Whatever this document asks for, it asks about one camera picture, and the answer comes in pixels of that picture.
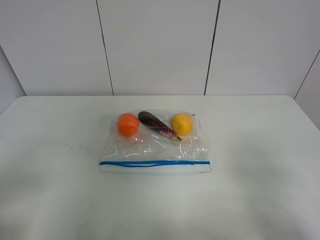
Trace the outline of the clear zip bag blue seal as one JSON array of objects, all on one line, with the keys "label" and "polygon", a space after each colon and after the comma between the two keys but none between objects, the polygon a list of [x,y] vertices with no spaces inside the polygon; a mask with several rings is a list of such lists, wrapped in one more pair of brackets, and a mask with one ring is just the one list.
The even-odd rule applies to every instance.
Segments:
[{"label": "clear zip bag blue seal", "polygon": [[[138,119],[141,111],[155,115],[171,129],[174,115],[191,114],[193,130],[188,135],[178,135],[181,141],[171,141],[151,131],[139,121],[135,135],[121,135],[116,128],[118,117],[130,113]],[[99,167],[106,172],[186,175],[212,171],[208,145],[201,135],[201,124],[194,113],[169,109],[134,110],[115,115],[109,126],[105,147],[98,162]]]}]

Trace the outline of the purple eggplant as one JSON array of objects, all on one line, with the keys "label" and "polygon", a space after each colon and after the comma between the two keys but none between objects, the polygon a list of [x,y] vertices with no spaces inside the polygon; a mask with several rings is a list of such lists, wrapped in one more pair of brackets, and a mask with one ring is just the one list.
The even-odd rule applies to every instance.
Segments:
[{"label": "purple eggplant", "polygon": [[170,141],[181,141],[182,139],[159,118],[148,111],[140,111],[137,115],[138,120],[142,125],[149,130],[159,134],[160,136]]}]

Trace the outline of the yellow pear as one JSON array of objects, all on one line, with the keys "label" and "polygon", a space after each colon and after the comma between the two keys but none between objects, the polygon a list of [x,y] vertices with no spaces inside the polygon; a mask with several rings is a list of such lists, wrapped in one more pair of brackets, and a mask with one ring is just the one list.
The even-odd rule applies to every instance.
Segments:
[{"label": "yellow pear", "polygon": [[171,127],[178,136],[189,135],[193,130],[193,116],[189,113],[178,113],[171,118]]}]

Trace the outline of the orange fruit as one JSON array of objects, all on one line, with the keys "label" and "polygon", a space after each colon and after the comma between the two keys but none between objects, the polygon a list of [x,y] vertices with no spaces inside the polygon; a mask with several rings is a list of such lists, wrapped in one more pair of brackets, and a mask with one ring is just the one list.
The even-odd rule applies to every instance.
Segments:
[{"label": "orange fruit", "polygon": [[116,129],[121,135],[131,137],[138,131],[139,124],[140,122],[135,115],[132,113],[123,113],[116,121]]}]

